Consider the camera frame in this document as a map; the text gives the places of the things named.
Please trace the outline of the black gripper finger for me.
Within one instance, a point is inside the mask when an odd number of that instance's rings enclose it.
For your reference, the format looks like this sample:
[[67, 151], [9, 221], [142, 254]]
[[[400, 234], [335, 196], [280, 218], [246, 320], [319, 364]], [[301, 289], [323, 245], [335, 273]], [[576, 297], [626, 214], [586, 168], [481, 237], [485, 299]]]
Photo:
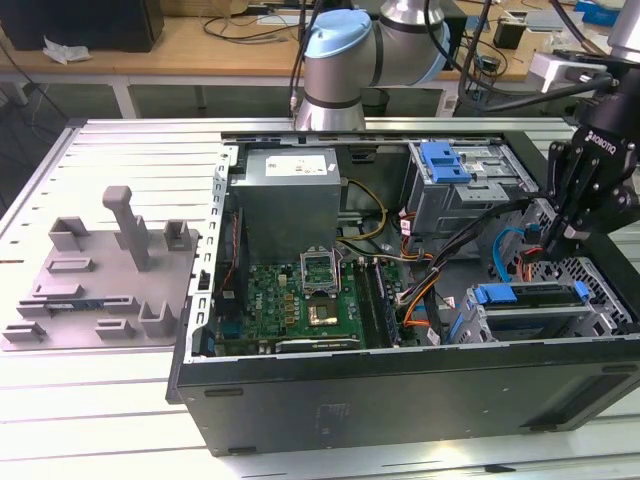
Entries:
[[574, 220], [576, 209], [571, 198], [575, 190], [574, 148], [569, 142], [551, 144], [548, 160], [546, 198], [555, 217], [543, 240], [546, 259], [561, 259], [567, 243], [565, 231]]
[[608, 190], [600, 183], [572, 193], [555, 217], [555, 258], [581, 254], [591, 237], [607, 235], [631, 224], [631, 182]]

